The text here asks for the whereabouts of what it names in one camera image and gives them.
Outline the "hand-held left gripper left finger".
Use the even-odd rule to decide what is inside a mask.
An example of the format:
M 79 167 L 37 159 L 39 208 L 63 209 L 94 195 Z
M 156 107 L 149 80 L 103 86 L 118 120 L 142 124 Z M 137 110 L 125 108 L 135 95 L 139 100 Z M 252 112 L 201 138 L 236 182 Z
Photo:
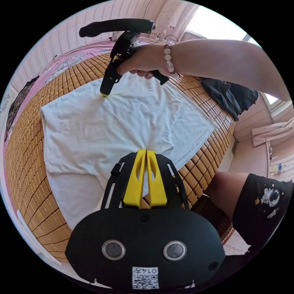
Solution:
M 141 208 L 145 174 L 146 150 L 138 150 L 126 186 L 123 203 L 126 207 Z

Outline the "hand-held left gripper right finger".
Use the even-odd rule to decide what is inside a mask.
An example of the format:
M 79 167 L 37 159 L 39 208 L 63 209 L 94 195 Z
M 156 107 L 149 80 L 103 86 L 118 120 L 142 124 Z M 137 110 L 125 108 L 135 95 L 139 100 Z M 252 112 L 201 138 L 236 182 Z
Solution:
M 165 188 L 154 151 L 146 151 L 147 174 L 149 188 L 149 206 L 150 208 L 164 207 L 167 205 Z

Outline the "person's right hand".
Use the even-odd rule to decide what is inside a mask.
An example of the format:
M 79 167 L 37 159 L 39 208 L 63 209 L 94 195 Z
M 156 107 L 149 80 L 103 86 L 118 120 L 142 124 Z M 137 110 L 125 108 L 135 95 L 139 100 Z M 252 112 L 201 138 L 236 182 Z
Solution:
M 161 44 L 139 46 L 131 58 L 118 66 L 117 73 L 122 76 L 130 72 L 147 80 L 153 78 L 154 70 L 158 70 L 164 76 L 172 76 L 175 72 L 168 71 L 164 50 L 164 45 Z

